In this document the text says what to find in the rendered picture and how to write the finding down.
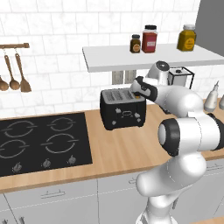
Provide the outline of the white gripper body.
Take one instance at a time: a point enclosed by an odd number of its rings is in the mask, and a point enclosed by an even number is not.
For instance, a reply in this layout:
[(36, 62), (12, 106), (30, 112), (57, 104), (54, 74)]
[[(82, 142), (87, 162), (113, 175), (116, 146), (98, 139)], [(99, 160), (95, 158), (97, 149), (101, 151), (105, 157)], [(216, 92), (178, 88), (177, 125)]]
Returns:
[(130, 86), (130, 91), (134, 93), (139, 93), (141, 96), (145, 96), (145, 86), (144, 86), (144, 77), (143, 76), (137, 76), (133, 83)]

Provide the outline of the red jar black lid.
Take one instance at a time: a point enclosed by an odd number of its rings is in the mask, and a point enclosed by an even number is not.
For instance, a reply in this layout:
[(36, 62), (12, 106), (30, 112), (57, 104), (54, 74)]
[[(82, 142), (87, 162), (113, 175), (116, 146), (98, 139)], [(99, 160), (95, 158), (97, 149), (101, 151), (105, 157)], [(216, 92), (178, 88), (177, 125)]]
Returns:
[(144, 53), (154, 53), (157, 43), (157, 27), (152, 24), (147, 24), (143, 31), (142, 51)]

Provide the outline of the wooden dining counter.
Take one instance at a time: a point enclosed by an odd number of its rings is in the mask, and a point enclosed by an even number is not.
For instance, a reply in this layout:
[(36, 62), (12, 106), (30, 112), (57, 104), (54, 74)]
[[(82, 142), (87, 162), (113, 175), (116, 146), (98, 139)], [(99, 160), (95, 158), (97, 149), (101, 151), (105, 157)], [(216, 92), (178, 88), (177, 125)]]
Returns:
[(192, 222), (191, 224), (224, 224), (224, 216), (209, 219), (209, 220), (201, 220), (197, 222)]

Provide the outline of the white wall shelf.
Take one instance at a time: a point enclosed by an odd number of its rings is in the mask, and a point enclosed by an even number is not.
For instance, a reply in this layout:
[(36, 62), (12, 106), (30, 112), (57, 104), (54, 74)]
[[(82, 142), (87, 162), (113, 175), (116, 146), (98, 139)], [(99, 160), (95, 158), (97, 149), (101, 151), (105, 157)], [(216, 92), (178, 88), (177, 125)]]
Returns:
[(175, 44), (159, 44), (153, 53), (132, 53), (128, 45), (84, 46), (82, 52), (90, 73), (150, 69), (158, 60), (171, 67), (223, 65), (224, 57), (196, 45), (181, 52)]

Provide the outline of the grey cupboard door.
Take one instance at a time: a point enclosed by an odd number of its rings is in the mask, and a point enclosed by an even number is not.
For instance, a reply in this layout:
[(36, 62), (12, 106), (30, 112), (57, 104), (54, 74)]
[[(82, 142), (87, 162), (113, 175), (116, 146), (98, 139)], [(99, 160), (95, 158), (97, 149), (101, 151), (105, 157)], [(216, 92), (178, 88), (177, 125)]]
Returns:
[(8, 224), (17, 224), (5, 197), (0, 194), (0, 224), (3, 224), (3, 219), (8, 220)]
[(224, 191), (224, 172), (206, 175), (178, 197), (171, 215), (178, 224), (191, 224), (213, 217)]
[(136, 224), (147, 199), (136, 188), (99, 194), (100, 224)]
[(99, 224), (95, 195), (13, 208), (24, 224)]

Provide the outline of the wooden spoon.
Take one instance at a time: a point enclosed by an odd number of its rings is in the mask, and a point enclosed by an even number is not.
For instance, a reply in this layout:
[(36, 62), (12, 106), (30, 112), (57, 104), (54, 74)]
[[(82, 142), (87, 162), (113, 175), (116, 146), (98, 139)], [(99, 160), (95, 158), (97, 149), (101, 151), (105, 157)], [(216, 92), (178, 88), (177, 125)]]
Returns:
[(2, 91), (6, 91), (9, 89), (9, 85), (7, 82), (5, 82), (4, 80), (2, 80), (1, 76), (0, 76), (0, 90)]
[(10, 59), (9, 56), (7, 54), (4, 55), (4, 60), (5, 63), (8, 67), (9, 73), (10, 73), (10, 88), (12, 90), (18, 90), (20, 88), (20, 84), (18, 81), (16, 81), (12, 75), (12, 71), (11, 71), (11, 63), (10, 63)]

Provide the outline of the black toaster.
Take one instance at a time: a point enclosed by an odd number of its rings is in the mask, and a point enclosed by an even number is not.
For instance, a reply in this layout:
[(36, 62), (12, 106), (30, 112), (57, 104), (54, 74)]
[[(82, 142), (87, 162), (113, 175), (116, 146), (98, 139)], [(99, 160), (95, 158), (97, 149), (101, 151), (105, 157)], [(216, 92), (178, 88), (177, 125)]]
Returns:
[(127, 88), (101, 91), (100, 113), (106, 130), (142, 127), (146, 117), (146, 100), (138, 98)]

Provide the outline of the grey wall cupboard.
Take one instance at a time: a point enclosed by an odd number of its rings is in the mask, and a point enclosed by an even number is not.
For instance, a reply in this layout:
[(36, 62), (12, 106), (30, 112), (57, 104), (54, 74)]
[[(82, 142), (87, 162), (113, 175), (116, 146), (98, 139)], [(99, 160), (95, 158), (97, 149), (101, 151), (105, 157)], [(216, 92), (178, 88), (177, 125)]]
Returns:
[(201, 0), (196, 44), (224, 57), (224, 0)]

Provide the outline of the yellow jar white lid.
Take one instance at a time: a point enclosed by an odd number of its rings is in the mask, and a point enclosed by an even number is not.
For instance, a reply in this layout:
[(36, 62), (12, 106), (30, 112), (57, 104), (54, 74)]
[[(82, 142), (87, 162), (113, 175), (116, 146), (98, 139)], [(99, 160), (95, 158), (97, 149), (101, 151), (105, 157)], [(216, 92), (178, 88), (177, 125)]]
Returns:
[(177, 48), (182, 52), (191, 52), (196, 40), (195, 25), (185, 24), (183, 31), (178, 36)]

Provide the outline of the black hob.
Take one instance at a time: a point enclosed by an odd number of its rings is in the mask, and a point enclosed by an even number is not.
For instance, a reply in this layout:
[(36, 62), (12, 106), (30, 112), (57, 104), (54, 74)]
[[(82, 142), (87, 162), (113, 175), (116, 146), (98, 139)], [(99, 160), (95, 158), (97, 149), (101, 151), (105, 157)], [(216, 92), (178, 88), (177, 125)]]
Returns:
[[(46, 159), (51, 165), (43, 166)], [(16, 163), (22, 169), (14, 172)], [(0, 177), (92, 163), (83, 113), (0, 121)]]

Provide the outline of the wooden utensil rail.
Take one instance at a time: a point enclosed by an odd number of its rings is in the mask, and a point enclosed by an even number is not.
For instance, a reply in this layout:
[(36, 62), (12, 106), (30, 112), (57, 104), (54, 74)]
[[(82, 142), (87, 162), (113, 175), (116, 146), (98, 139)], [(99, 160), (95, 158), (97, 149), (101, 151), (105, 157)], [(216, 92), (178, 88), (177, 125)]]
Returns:
[(30, 45), (29, 45), (29, 43), (0, 45), (0, 49), (11, 49), (11, 48), (30, 48)]

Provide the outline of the grey pointed bottle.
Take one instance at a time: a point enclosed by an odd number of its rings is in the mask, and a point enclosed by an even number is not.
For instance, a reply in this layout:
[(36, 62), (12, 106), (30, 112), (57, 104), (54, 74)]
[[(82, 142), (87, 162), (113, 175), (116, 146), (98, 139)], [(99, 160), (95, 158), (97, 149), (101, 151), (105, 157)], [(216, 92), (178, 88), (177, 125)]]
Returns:
[(213, 112), (216, 109), (217, 99), (218, 99), (218, 88), (219, 82), (213, 87), (213, 90), (209, 93), (204, 103), (204, 110), (207, 112)]

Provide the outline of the grey drawer front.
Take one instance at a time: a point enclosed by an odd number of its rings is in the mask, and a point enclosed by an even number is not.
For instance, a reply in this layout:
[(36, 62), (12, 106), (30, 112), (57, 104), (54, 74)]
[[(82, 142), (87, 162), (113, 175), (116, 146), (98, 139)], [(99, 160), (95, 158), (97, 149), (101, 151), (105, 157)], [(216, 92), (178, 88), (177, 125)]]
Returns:
[[(66, 192), (65, 195), (50, 199), (41, 199), (40, 195), (45, 194), (46, 191), (55, 193), (58, 190)], [(97, 191), (97, 184), (95, 179), (72, 182), (61, 185), (50, 185), (46, 187), (33, 188), (17, 192), (7, 192), (5, 194), (12, 208), (28, 207), (33, 205), (50, 203), (53, 201), (68, 200), (84, 196), (95, 195)]]
[(129, 180), (137, 178), (139, 172), (132, 172), (98, 179), (98, 193), (112, 193), (119, 190), (134, 188), (136, 184), (129, 184)]
[(224, 158), (206, 162), (206, 176), (221, 173), (224, 173)]

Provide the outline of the wooden spatula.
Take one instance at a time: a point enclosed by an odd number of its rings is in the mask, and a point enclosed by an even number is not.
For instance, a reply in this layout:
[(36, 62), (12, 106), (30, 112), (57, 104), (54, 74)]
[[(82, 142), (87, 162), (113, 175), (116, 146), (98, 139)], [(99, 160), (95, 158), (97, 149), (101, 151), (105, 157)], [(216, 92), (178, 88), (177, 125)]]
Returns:
[(19, 72), (21, 75), (21, 82), (20, 82), (21, 91), (23, 93), (29, 93), (32, 91), (32, 89), (31, 89), (29, 82), (24, 77), (20, 56), (18, 53), (16, 53), (15, 57), (16, 57), (17, 66), (18, 66), (18, 69), (19, 69)]

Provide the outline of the small dark spice jar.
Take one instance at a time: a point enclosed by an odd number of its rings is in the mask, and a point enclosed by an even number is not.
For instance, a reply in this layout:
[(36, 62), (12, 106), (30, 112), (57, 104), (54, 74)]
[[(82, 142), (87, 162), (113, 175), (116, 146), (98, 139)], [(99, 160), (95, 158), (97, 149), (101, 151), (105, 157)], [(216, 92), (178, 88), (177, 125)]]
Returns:
[(141, 41), (140, 36), (138, 34), (133, 34), (132, 39), (130, 41), (130, 48), (129, 50), (132, 53), (139, 53), (141, 49)]

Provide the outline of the grey wall outlet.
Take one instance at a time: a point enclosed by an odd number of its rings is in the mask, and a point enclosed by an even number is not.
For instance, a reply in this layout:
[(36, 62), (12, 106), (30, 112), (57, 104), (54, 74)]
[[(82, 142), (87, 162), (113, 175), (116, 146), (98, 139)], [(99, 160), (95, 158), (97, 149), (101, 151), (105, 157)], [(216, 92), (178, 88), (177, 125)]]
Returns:
[(126, 70), (125, 71), (125, 84), (131, 84), (133, 80), (136, 78), (137, 71), (136, 70)]
[(112, 72), (112, 84), (113, 85), (123, 84), (123, 71)]

